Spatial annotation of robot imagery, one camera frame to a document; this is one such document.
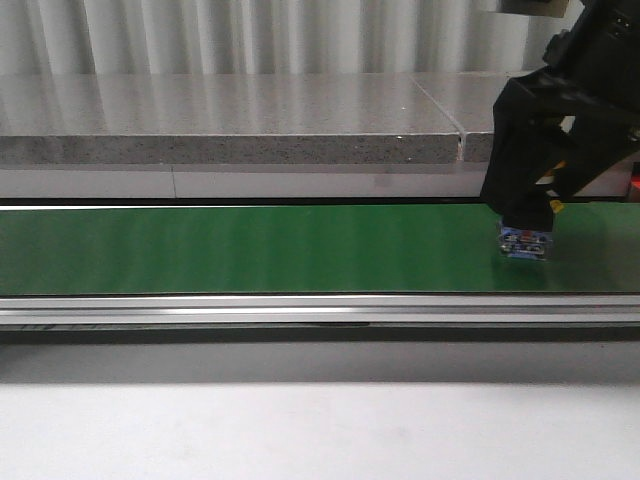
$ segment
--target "white wall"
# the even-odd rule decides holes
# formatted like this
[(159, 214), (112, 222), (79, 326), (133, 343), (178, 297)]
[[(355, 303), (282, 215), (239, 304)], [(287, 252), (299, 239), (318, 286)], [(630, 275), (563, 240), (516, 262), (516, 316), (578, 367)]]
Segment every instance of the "white wall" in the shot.
[(565, 19), (475, 0), (0, 0), (0, 74), (508, 71)]

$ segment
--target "green conveyor belt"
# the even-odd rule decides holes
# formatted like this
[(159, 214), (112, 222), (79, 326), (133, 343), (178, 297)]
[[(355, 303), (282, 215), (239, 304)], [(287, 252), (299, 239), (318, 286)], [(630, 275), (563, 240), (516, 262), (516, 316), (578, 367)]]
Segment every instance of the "green conveyor belt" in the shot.
[(640, 292), (640, 205), (572, 204), (548, 262), (484, 205), (0, 212), (0, 295)]

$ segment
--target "aluminum rail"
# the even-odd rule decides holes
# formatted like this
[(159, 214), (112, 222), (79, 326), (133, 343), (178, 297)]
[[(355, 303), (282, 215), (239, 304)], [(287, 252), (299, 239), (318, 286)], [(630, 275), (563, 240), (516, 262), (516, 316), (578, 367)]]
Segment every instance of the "aluminum rail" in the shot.
[(640, 295), (263, 295), (2, 298), (2, 325), (625, 324)]

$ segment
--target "yellow label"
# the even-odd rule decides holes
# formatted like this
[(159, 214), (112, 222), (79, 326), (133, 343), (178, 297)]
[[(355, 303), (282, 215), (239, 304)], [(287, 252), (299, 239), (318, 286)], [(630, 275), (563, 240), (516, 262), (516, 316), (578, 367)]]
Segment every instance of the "yellow label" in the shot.
[(553, 213), (560, 213), (562, 210), (564, 210), (564, 203), (562, 203), (560, 200), (551, 200), (549, 204), (551, 205), (551, 210), (553, 210)]

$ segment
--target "conveyor belt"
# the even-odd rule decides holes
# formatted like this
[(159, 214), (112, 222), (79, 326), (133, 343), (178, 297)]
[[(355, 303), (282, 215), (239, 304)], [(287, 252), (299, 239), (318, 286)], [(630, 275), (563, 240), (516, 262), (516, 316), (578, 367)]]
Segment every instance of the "conveyor belt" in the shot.
[(640, 208), (572, 204), (549, 262), (483, 205), (0, 213), (0, 323), (635, 325)]
[(546, 263), (483, 205), (4, 211), (0, 295), (637, 293), (640, 206), (574, 204)]

